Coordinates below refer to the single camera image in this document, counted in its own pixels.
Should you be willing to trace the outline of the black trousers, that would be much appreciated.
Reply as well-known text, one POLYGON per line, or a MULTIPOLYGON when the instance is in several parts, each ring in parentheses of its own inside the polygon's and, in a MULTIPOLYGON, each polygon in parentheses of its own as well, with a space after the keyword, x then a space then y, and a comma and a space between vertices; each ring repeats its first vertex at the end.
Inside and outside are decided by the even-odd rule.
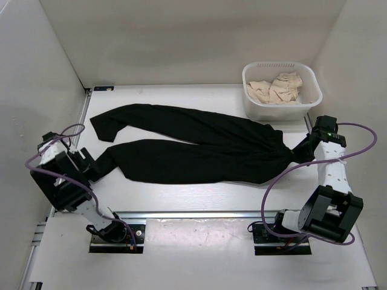
POLYGON ((281 131, 215 112, 131 104, 97 115, 91 124, 100 141, 111 143, 97 158, 100 176, 120 169, 131 181, 154 184, 263 184, 296 160, 281 131), (114 144, 128 126, 161 139, 114 144))

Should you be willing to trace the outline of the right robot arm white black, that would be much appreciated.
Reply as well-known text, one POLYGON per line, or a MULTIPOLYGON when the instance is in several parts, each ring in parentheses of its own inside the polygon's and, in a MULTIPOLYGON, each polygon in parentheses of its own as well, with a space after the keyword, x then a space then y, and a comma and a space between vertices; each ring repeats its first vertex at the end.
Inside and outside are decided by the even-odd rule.
POLYGON ((281 242, 305 233, 343 243, 363 209, 363 200, 353 195, 345 165, 345 137, 337 133, 337 119, 317 117, 311 133, 293 150, 298 164, 332 159, 317 165, 319 185, 301 210, 281 210, 272 225, 272 236, 281 242))

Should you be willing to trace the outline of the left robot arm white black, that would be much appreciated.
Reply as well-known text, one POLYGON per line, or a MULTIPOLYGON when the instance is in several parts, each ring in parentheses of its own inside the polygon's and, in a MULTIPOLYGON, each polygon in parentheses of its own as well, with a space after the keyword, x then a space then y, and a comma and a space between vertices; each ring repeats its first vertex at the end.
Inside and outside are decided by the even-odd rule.
POLYGON ((86 148, 76 149, 63 136, 54 132, 42 136, 42 143, 37 146, 39 165, 30 169, 31 177, 57 211, 87 219, 86 230, 90 234, 108 243, 129 240, 128 226, 91 193, 91 182, 100 173, 96 161, 86 148))

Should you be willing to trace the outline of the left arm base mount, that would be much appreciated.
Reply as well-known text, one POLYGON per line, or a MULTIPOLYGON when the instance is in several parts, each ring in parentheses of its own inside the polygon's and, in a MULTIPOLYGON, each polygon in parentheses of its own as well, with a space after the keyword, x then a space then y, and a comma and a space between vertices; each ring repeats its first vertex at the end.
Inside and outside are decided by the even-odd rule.
POLYGON ((143 254, 146 224, 129 224, 135 238, 132 244, 132 236, 128 230, 123 230, 117 238, 102 239, 93 225, 87 225, 86 230, 91 234, 89 243, 90 253, 99 254, 143 254))

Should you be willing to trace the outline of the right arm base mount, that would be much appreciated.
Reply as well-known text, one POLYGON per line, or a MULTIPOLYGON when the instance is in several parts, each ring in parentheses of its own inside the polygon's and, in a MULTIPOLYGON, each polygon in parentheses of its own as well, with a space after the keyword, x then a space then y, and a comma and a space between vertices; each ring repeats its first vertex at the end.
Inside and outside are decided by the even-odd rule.
POLYGON ((255 256, 307 256, 312 255, 309 240, 304 237, 277 237, 265 228, 261 212, 247 226, 252 235, 255 256))

